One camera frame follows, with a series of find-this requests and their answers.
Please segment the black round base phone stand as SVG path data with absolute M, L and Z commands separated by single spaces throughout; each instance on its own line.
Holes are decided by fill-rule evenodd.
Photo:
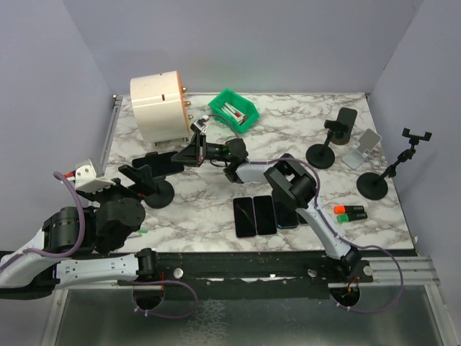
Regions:
M 326 120 L 323 127 L 327 130 L 327 136 L 323 144 L 314 144 L 308 148 L 305 158 L 308 163 L 317 169 L 328 169 L 335 162 L 334 151 L 329 147 L 335 133 L 346 131 L 346 126 L 337 120 Z

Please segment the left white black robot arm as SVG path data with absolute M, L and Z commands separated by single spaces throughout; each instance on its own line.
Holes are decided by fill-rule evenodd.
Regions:
M 54 173 L 69 190 L 73 207 L 49 217 L 24 246 L 1 253 L 1 298 L 34 300 L 77 283 L 126 280 L 154 283 L 159 274 L 152 249 L 115 255 L 146 217 L 142 201 L 159 191 L 149 166 L 123 165 L 133 184 L 97 174 L 91 163 Z

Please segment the black phone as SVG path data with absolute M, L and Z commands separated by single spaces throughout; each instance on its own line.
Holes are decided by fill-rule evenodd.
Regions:
M 287 208 L 282 202 L 274 201 L 274 214 L 277 228 L 295 229 L 298 227 L 298 217 L 294 210 Z

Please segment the silver phone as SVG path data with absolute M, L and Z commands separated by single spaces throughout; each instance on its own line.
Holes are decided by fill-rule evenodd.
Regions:
M 270 195 L 256 196 L 253 202 L 257 234 L 260 236 L 276 234 L 277 225 L 272 197 Z

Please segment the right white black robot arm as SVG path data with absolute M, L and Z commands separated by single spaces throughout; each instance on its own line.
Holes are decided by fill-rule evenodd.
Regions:
M 215 144 L 208 143 L 206 135 L 195 133 L 190 144 L 171 160 L 188 167 L 199 167 L 204 161 L 221 161 L 227 164 L 223 172 L 232 183 L 268 183 L 285 207 L 304 218 L 320 239 L 328 261 L 327 276 L 340 282 L 354 277 L 361 255 L 321 204 L 317 173 L 309 172 L 303 161 L 290 155 L 271 161 L 251 161 L 248 155 L 241 138 Z

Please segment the purple phone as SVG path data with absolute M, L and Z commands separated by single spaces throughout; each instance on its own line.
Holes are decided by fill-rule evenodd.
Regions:
M 256 222 L 252 198 L 235 198 L 233 200 L 233 215 L 238 238 L 256 236 Z

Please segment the black tripod phone stand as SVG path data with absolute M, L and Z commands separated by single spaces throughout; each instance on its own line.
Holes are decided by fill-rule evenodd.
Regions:
M 408 139 L 409 148 L 402 151 L 395 162 L 390 164 L 383 173 L 365 172 L 357 179 L 359 193 L 368 200 L 381 200 L 388 194 L 387 179 L 397 175 L 396 169 L 399 164 L 411 160 L 416 153 L 416 147 L 421 141 L 430 141 L 432 133 L 426 131 L 422 136 L 412 134 L 408 128 L 404 128 L 402 136 Z

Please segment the dark phone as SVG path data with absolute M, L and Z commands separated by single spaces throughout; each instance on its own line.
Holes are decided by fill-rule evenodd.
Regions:
M 304 212 L 304 211 L 298 211 L 298 212 L 297 212 L 297 218 L 298 218 L 299 224 L 301 224 L 301 225 L 308 225 L 308 221 L 307 221 L 307 219 L 305 218 L 305 212 Z

